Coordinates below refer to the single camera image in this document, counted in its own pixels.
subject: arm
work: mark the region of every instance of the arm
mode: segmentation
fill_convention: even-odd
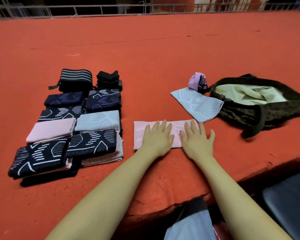
[[[182,147],[206,176],[220,211],[235,240],[292,240],[290,236],[253,201],[213,158],[214,131],[207,139],[204,125],[200,132],[191,122],[180,131]]]
[[[170,149],[172,125],[146,126],[142,147],[88,193],[52,230],[46,240],[111,239],[148,167]]]

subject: metal railing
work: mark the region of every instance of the metal railing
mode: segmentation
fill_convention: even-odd
[[[209,3],[209,4],[117,4],[117,5],[15,5],[1,0],[0,18],[64,18],[64,17],[98,17],[121,15],[153,15],[153,14],[180,14],[180,13],[225,13],[225,12],[259,12],[300,10],[297,3]],[[142,12],[131,13],[133,7],[142,8]],[[123,13],[108,13],[109,8],[123,10]],[[66,12],[60,15],[60,9]]]

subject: person's right hand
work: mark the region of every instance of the person's right hand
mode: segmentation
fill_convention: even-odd
[[[215,133],[210,130],[210,138],[207,139],[206,131],[202,122],[199,123],[200,132],[198,131],[195,121],[191,121],[191,128],[186,122],[184,125],[185,132],[180,130],[182,148],[189,158],[196,161],[200,158],[211,158],[213,153],[213,142]]]

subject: red table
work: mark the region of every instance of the red table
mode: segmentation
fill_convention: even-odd
[[[124,159],[133,154],[133,121],[187,120],[170,95],[195,72],[209,85],[252,73],[300,92],[300,12],[152,15],[0,21],[0,239],[44,239],[121,162],[80,169],[74,178],[19,186],[7,171],[37,121],[62,68],[118,70],[123,81]],[[300,157],[300,118],[244,141],[219,118],[214,156],[236,180]],[[207,195],[203,174],[182,149],[154,164],[121,229]]]

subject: navy blue folded fabric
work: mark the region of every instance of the navy blue folded fabric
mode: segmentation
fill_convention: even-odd
[[[65,157],[86,159],[113,153],[117,147],[114,129],[98,130],[72,136]]]
[[[67,118],[78,119],[82,113],[83,107],[81,105],[68,108],[46,109],[41,112],[38,122],[49,120],[61,120]]]
[[[67,142],[67,139],[57,139],[19,148],[8,176],[19,179],[64,167]]]
[[[84,108],[88,113],[120,110],[121,93],[119,89],[92,90]]]
[[[82,105],[84,101],[83,92],[70,92],[63,94],[49,95],[44,102],[46,107],[52,108],[66,108],[76,105]]]

